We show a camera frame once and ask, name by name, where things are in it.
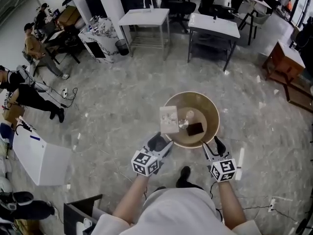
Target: bowl rim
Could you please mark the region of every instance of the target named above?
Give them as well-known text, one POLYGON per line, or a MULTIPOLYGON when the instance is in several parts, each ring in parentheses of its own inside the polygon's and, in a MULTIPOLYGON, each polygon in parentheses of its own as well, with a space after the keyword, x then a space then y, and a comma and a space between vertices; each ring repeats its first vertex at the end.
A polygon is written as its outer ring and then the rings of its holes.
MULTIPOLYGON (((183 93, 196 93, 196 94, 200 94, 200 95, 206 97, 207 99, 209 99, 206 95, 204 95, 204 94, 202 94, 202 93, 199 93, 199 92, 193 92, 193 91, 180 92, 180 93, 177 93, 177 94, 173 95, 172 97, 170 97, 170 98, 166 101, 166 103, 164 104, 164 106, 166 107, 166 106, 167 106, 166 104, 167 104, 174 96, 177 96, 177 95, 183 94, 183 93)), ((217 134, 217 132, 218 132, 218 130, 219 130, 219 128, 220 128, 220 113, 219 113, 219 110, 217 109, 215 103, 214 103, 211 99, 209 99, 209 100, 210 100, 211 103, 214 105, 214 107, 215 107, 215 109, 216 109, 216 111, 217 111, 217 115, 218 115, 218 117, 219 117, 219 124, 218 124, 218 126, 217 126, 216 132, 215 132, 215 134, 213 135, 213 137, 212 137, 208 142, 206 142, 206 143, 210 143, 210 142, 212 141, 212 139, 214 139, 214 137, 216 136, 216 134, 217 134)), ((167 137, 168 140, 170 140, 170 141, 172 140, 167 134, 165 134, 165 136, 167 137)), ((201 147, 202 147, 202 145, 200 145, 200 146, 195 146, 195 147, 184 146, 184 145, 181 145, 181 144, 176 143, 175 140, 174 140, 174 144, 176 144, 176 145, 179 146, 179 147, 186 148, 186 149, 197 149, 197 148, 201 148, 201 147)))

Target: trash can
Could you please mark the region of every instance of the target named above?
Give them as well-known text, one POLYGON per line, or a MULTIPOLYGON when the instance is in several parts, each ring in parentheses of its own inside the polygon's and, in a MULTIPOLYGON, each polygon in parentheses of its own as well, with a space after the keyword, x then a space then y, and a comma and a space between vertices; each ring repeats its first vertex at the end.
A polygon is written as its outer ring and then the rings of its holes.
POLYGON ((122 56, 126 56, 129 53, 125 39, 118 40, 115 43, 115 46, 122 56))

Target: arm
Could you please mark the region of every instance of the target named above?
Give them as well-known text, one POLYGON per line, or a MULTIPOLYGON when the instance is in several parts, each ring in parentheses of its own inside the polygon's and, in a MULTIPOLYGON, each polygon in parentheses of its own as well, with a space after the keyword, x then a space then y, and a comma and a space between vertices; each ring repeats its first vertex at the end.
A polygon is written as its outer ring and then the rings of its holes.
POLYGON ((218 183, 225 225, 229 229, 245 223, 246 216, 229 181, 218 183))
POLYGON ((135 214, 137 213, 142 195, 148 185, 148 181, 149 177, 138 175, 131 188, 117 205, 115 211, 113 212, 113 216, 119 217, 131 224, 134 220, 135 214))
POLYGON ((19 91, 19 89, 16 89, 16 90, 13 92, 13 94, 12 94, 10 100, 8 101, 8 105, 7 105, 8 108, 11 108, 12 104, 14 104, 14 103, 16 102, 16 100, 18 99, 19 95, 20 95, 20 91, 19 91))
POLYGON ((43 54, 41 52, 36 52, 36 51, 33 51, 33 50, 28 50, 27 54, 33 55, 33 56, 38 56, 38 58, 43 57, 43 54))

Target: black and white marker cube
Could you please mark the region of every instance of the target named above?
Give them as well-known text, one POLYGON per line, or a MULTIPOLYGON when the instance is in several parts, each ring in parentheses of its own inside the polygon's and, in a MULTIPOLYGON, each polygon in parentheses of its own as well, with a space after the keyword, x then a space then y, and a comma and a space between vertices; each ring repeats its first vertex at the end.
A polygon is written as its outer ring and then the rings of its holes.
POLYGON ((150 176, 159 169, 159 161, 156 156, 141 151, 136 151, 132 158, 134 172, 144 176, 150 176))
POLYGON ((212 163, 211 174, 217 182, 227 181, 234 178, 237 167, 234 159, 216 161, 212 163))

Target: wooden bowl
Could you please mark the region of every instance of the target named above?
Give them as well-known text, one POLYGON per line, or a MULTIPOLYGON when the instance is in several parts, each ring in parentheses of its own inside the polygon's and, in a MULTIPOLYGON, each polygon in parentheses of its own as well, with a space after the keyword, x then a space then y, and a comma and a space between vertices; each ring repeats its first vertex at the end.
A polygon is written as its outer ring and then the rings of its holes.
POLYGON ((189 124, 201 122, 204 132, 188 136, 186 130, 179 129, 179 133, 166 134, 170 140, 183 148, 196 149, 202 142, 209 143, 217 134, 220 126, 220 115, 215 104, 205 95, 198 92, 181 92, 171 97, 164 106, 176 106, 178 120, 186 118, 186 112, 194 111, 195 116, 188 120, 189 124))

